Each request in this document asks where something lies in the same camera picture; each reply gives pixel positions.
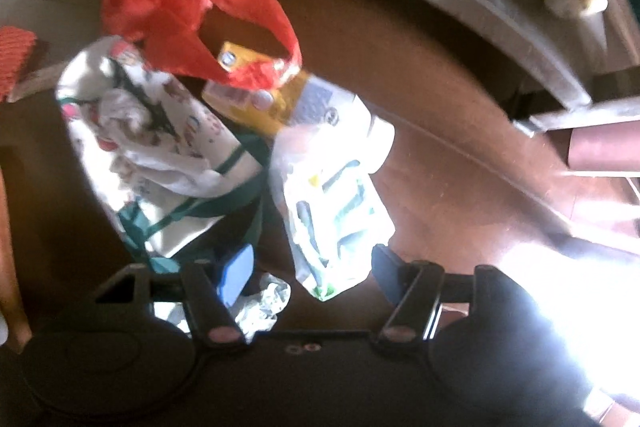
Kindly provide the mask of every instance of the pile of bags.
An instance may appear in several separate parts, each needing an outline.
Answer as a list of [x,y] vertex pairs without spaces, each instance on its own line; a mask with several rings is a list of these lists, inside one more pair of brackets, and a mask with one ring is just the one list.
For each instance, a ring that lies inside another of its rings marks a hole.
[[[215,57],[197,35],[212,6],[267,28],[289,55],[226,44]],[[277,0],[104,0],[102,19],[111,36],[69,63],[56,96],[95,196],[137,262],[175,272],[216,261],[220,243],[208,238],[241,211],[249,225],[222,250],[255,246],[271,198],[312,295],[328,299],[367,277],[373,246],[395,231],[369,178],[393,126],[301,70]],[[206,80],[203,98],[217,113],[175,75]],[[221,117],[247,129],[233,133]],[[230,311],[249,339],[273,326],[289,295],[264,274],[259,292]],[[158,303],[156,313],[184,327],[180,305]]]

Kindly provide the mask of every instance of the red plastic bag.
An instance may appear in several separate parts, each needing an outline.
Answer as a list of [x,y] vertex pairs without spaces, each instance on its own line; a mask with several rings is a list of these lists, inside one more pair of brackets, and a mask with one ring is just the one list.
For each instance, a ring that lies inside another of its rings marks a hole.
[[[267,28],[289,51],[288,60],[253,62],[227,73],[197,35],[211,6]],[[110,34],[143,41],[153,68],[242,89],[278,87],[302,63],[298,39],[277,0],[103,0],[102,22]]]

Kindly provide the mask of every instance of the plastic packaging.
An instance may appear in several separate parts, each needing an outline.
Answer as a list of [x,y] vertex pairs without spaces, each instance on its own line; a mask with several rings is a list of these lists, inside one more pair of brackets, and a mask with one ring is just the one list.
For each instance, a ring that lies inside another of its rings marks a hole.
[[344,134],[328,124],[283,128],[270,166],[296,279],[324,301],[364,281],[371,250],[396,231]]
[[229,313],[240,326],[247,342],[251,342],[257,331],[270,331],[278,320],[291,296],[291,286],[282,279],[265,273],[260,278],[260,293],[238,297],[229,308]]
[[[270,273],[260,278],[260,292],[250,296],[241,295],[230,306],[229,313],[250,343],[257,331],[270,331],[278,320],[277,314],[289,302],[291,286]],[[189,333],[182,303],[155,302],[154,315]]]
[[[228,71],[268,59],[230,42],[218,56]],[[329,123],[340,130],[342,140],[354,148],[354,158],[369,173],[382,166],[394,141],[393,125],[372,116],[355,94],[304,70],[279,89],[251,92],[209,83],[202,98],[220,114],[269,137],[284,126]]]

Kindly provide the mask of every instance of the clear plastic bag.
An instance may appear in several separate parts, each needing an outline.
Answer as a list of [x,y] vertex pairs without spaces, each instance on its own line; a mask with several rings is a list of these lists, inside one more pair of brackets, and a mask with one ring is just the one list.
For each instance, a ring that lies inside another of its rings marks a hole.
[[328,124],[285,128],[275,139],[271,193],[296,279],[320,300],[364,281],[372,248],[387,245],[396,231],[354,150]]

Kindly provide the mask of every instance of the crumpled white plastic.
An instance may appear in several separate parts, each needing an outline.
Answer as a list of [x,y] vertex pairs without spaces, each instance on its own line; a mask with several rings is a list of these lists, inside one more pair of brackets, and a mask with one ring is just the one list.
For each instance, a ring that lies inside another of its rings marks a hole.
[[[230,315],[250,343],[257,331],[270,331],[278,320],[277,314],[283,311],[291,296],[291,286],[270,273],[260,278],[260,293],[239,296],[229,308]],[[154,314],[189,333],[182,303],[154,303]]]
[[270,331],[278,320],[277,314],[283,311],[291,296],[291,286],[270,273],[260,278],[260,293],[238,297],[229,308],[229,313],[244,333],[247,342],[251,342],[257,331]]

